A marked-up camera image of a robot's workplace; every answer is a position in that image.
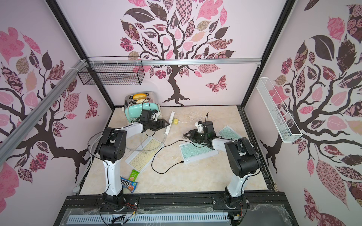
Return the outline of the white power strip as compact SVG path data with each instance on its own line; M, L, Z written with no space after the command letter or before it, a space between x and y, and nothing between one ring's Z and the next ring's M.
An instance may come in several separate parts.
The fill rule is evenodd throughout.
M166 127L166 130L165 130L165 135L166 135L166 136L167 136L167 135L169 134L169 132L170 132L171 125L172 125L173 120L174 120L174 115L175 115L175 112L172 111L172 112L171 112L171 115L170 115L170 118L169 118L169 121L168 121L169 125Z

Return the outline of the green wireless keyboard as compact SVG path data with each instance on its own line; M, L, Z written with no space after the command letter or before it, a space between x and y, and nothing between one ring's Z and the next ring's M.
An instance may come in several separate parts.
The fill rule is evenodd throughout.
M217 150L208 148L205 145L194 144L192 142L180 144L179 148L185 164L193 163L219 154Z

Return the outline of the yellow wireless keyboard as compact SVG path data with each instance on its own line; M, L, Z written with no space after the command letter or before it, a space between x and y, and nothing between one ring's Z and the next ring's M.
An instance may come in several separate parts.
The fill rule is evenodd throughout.
M156 152L165 145L153 137L147 138L137 149L134 151L125 162L134 170L142 173L151 163Z

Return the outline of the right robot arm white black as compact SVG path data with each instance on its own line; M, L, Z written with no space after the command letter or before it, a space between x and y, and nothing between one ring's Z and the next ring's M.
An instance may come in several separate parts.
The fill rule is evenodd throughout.
M218 136L211 121L198 121L196 129L183 137L194 144L226 152L233 177L225 188L222 201L229 209L238 207L243 201L247 181L261 171L260 160L248 138L232 140Z

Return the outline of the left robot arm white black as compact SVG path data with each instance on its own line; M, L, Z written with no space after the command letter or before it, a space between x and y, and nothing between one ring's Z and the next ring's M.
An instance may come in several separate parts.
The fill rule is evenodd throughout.
M105 167L107 188L103 193L103 200L116 209L125 206L120 168L126 151L126 140L147 130L156 132L170 125L165 119L152 116L153 113L151 110L142 110L140 117L130 125L119 129L108 127L102 132L96 151Z

